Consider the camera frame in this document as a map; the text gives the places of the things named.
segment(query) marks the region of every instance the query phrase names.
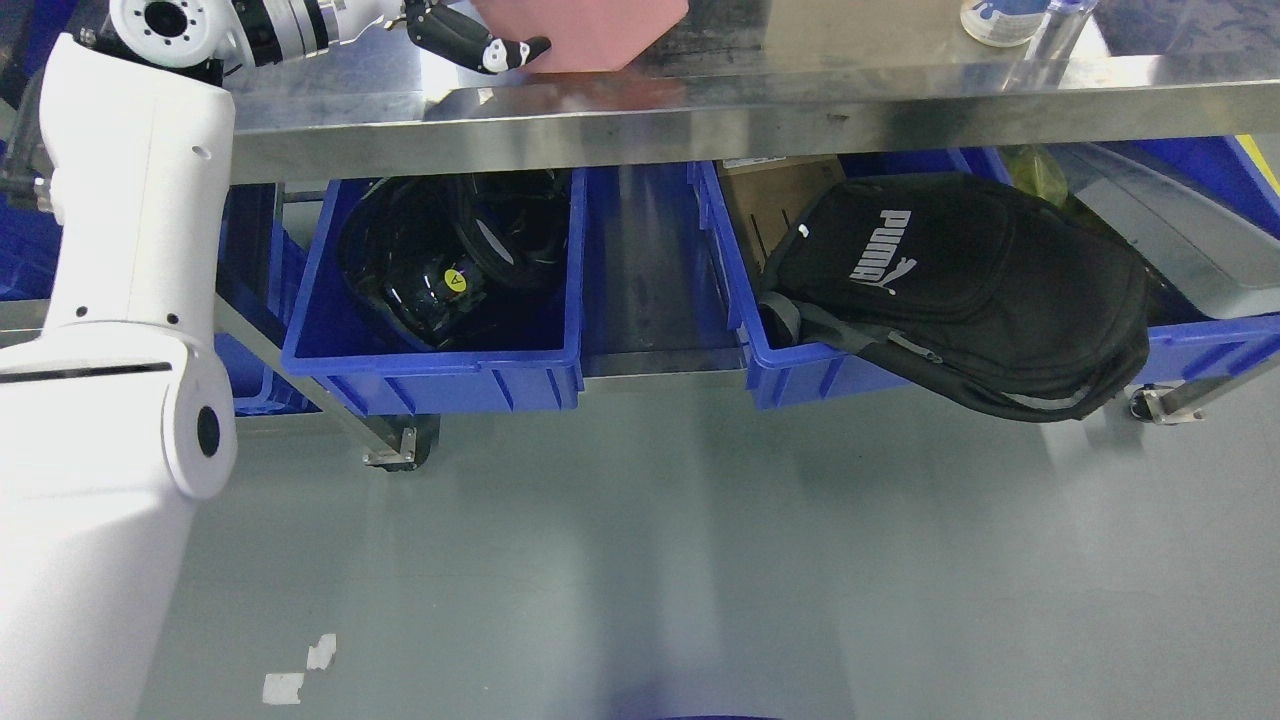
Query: reflective metal surface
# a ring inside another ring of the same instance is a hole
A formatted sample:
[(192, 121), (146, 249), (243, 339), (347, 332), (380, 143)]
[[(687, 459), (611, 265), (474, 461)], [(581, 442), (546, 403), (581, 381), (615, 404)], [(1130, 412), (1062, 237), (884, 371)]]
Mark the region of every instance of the reflective metal surface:
[(493, 78), (370, 29), (229, 78), (236, 182), (1280, 131), (1274, 0), (1107, 0), (1020, 61), (955, 0), (691, 0), (618, 73)]
[(594, 172), (584, 275), (588, 389), (636, 388), (641, 377), (712, 377), (741, 387), (707, 236), (684, 165)]

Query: metal shelf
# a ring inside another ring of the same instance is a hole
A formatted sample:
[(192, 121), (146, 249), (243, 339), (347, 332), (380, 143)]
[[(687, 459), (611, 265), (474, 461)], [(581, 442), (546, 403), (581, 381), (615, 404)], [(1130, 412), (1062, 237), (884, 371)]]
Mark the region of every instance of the metal shelf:
[(229, 78), (233, 181), (1280, 131), (1272, 0), (1108, 0), (1060, 61), (970, 40), (957, 9), (690, 0), (622, 72), (498, 79), (371, 28)]

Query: metal table leg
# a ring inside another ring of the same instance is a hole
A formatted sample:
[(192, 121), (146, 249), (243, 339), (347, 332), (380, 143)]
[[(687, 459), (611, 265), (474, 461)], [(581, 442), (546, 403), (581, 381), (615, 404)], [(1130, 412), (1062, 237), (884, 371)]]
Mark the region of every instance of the metal table leg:
[(1234, 378), (1204, 378), (1178, 387), (1146, 386), (1129, 400), (1129, 411), (1144, 423), (1180, 425), (1204, 419), (1204, 407), (1260, 375), (1280, 366), (1280, 354), (1272, 355)]
[(365, 446), (365, 465), (384, 470), (413, 470), (426, 460), (439, 437), (439, 416), (357, 418), (312, 378), (287, 373), (280, 364), (280, 347), (221, 296), (214, 306), (214, 320), (221, 331), (230, 333), (325, 415), (333, 418), (343, 432)]

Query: gray floor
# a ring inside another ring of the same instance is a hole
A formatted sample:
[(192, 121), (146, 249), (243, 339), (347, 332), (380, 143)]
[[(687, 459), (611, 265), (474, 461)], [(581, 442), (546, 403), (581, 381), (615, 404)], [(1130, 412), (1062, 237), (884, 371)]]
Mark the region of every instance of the gray floor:
[[(1280, 374), (1210, 421), (901, 389), (451, 416), (422, 473), (248, 439), (143, 717), (1274, 717)], [(302, 705), (261, 705), (338, 634)]]

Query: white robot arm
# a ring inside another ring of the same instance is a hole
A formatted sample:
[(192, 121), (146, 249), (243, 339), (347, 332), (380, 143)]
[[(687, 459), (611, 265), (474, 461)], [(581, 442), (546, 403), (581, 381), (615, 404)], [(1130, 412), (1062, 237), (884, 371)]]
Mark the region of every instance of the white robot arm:
[(480, 59), (495, 44), (516, 64), (547, 46), (493, 38), (439, 0), (109, 8), (101, 32), (63, 35), (45, 68), (40, 128), (61, 251), (42, 336), (0, 351), (6, 720), (136, 714), (196, 506), (236, 459), (212, 351), (234, 105), (166, 69), (315, 55), (406, 9), (411, 41), (480, 72), (507, 69)]

